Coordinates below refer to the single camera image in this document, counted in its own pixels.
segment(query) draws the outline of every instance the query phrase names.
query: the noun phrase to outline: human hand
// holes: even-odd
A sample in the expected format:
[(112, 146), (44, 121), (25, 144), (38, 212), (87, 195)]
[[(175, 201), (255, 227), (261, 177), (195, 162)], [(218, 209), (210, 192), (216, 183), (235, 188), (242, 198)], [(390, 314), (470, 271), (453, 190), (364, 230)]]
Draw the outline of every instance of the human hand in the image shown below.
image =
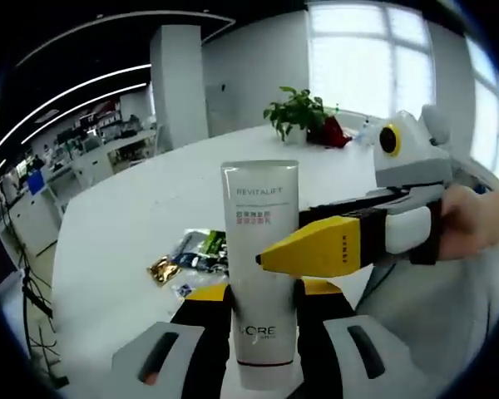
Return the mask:
[(442, 197), (440, 260), (466, 258), (487, 246), (485, 204), (480, 195), (452, 185)]
[(440, 260), (478, 254), (499, 242), (499, 191), (478, 195), (452, 185), (442, 197)]

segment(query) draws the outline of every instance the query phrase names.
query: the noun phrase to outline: ceiling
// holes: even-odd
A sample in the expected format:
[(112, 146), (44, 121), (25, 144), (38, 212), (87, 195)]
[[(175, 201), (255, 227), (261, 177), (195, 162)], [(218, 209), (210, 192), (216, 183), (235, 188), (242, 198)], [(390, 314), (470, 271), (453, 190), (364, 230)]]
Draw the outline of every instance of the ceiling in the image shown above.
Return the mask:
[[(427, 3), (397, 2), (415, 8)], [(170, 0), (162, 2), (164, 13), (158, 11), (159, 6), (142, 1), (110, 6), (93, 3), (89, 7), (22, 4), (15, 6), (14, 14), (9, 10), (11, 4), (0, 5), (0, 27), (7, 32), (0, 31), (0, 140), (25, 116), (63, 91), (107, 73), (149, 63), (150, 40), (161, 25), (200, 25), (202, 40), (208, 42), (247, 23), (304, 9), (304, 4), (304, 0), (281, 0), (262, 7), (255, 2)], [(430, 17), (440, 18), (439, 12), (430, 13)], [(452, 23), (442, 21), (454, 30)], [(149, 80), (150, 70), (141, 69), (64, 96), (40, 110), (4, 141), (0, 162), (7, 159), (12, 163), (22, 155), (26, 145), (22, 146), (21, 141), (42, 125), (36, 119), (51, 109), (68, 111), (92, 98)]]

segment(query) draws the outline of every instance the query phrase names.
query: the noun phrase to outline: white pillar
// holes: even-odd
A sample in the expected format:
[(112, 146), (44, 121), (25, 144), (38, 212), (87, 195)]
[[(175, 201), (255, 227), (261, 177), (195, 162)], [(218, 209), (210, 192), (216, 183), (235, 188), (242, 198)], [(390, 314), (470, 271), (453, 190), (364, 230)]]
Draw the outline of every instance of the white pillar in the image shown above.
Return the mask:
[(167, 150), (209, 138), (200, 27), (163, 25), (150, 43), (151, 81)]

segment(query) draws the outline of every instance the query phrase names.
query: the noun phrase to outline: floor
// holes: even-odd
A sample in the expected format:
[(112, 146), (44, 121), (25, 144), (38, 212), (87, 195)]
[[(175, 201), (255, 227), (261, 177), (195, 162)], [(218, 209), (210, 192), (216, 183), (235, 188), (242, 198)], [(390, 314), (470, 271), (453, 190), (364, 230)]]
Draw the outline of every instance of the floor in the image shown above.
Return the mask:
[[(28, 261), (32, 268), (32, 278), (36, 285), (32, 285), (32, 291), (38, 295), (37, 288), (41, 295), (50, 303), (52, 307), (52, 285), (53, 259), (56, 253), (57, 244), (53, 244), (37, 257), (28, 255)], [(27, 325), (30, 334), (30, 341), (33, 352), (33, 363), (36, 369), (47, 377), (50, 372), (54, 377), (63, 377), (64, 373), (60, 364), (59, 345), (56, 342), (56, 335), (53, 326), (47, 316), (39, 308), (29, 303), (27, 308)]]

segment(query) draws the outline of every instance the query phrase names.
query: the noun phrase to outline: white tube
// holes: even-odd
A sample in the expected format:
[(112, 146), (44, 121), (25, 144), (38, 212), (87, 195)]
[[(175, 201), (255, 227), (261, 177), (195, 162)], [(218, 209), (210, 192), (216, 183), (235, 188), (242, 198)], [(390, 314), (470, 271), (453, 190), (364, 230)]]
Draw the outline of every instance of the white tube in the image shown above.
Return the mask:
[(221, 169), (240, 379), (244, 388), (273, 390), (292, 373), (294, 279), (265, 272), (255, 256), (298, 228), (298, 162), (228, 162)]

